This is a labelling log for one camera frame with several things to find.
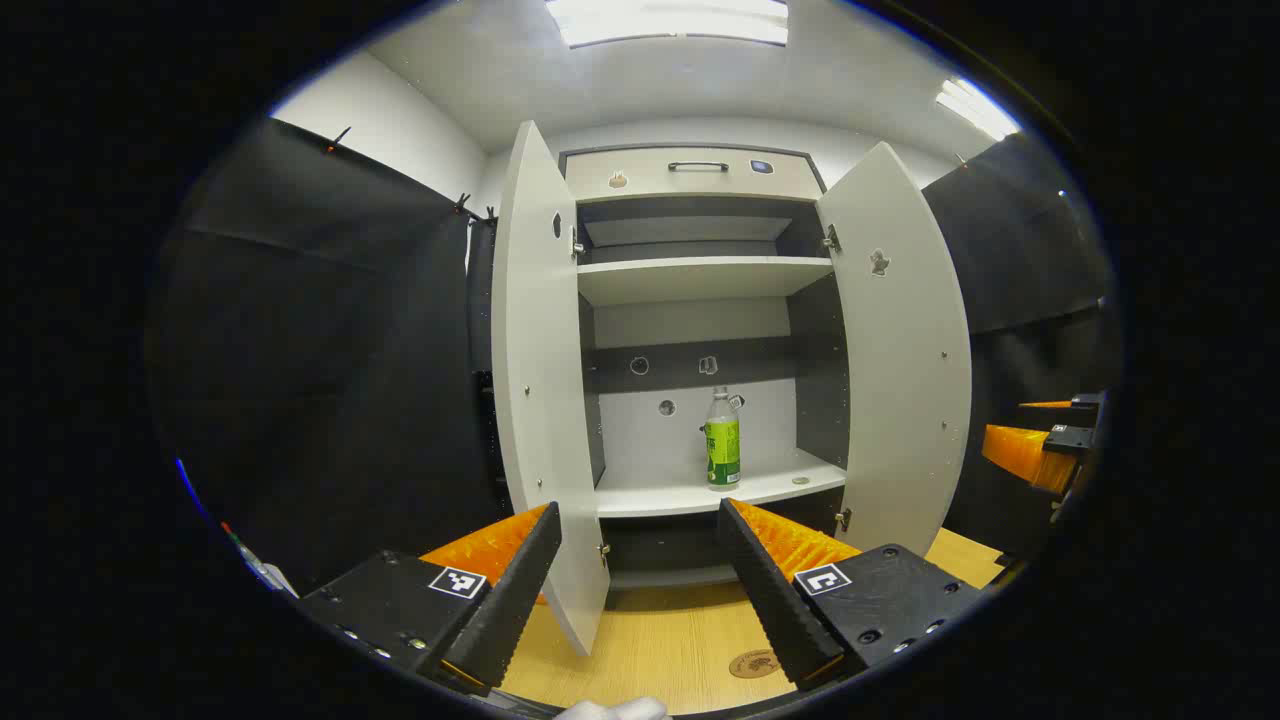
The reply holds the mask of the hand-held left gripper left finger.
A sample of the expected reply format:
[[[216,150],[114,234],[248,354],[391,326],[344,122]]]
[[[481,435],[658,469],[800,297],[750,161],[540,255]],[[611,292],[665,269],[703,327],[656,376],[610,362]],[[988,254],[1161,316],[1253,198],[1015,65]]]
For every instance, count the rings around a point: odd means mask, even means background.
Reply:
[[[303,596],[349,647],[465,694],[500,685],[562,542],[543,503],[422,556],[384,550]]]

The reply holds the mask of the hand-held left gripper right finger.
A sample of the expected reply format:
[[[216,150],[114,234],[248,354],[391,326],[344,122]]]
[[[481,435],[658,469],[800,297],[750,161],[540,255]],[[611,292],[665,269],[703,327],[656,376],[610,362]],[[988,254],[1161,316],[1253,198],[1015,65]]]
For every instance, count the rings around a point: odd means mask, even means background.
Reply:
[[[900,544],[855,550],[724,498],[717,538],[787,679],[844,680],[924,646],[983,592]]]

